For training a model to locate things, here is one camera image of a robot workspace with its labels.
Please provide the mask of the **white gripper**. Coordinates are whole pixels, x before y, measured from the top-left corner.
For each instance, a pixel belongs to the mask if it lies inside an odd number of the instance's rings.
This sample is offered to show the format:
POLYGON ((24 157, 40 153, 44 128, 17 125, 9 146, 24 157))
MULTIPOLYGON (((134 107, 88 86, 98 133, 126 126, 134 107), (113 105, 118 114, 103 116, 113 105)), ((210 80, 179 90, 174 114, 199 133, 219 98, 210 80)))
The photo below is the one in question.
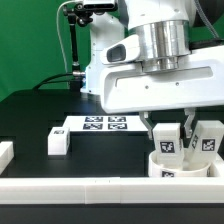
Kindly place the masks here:
POLYGON ((183 108, 185 136, 192 136, 196 109, 224 104, 224 45, 182 56, 142 59, 152 48, 131 35, 100 52, 100 100, 107 113, 140 112, 153 139, 150 112, 183 108))

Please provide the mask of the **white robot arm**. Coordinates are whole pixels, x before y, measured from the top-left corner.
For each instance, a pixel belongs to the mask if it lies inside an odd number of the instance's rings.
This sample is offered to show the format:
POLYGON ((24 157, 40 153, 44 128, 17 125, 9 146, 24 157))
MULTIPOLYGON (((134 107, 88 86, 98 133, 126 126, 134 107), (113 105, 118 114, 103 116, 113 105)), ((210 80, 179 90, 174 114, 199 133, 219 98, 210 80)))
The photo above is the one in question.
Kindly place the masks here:
POLYGON ((224 45, 192 49, 189 25, 205 18, 199 0, 84 0, 94 13, 119 8, 131 34, 100 51, 107 113, 183 109, 185 133, 198 107, 224 104, 224 45))

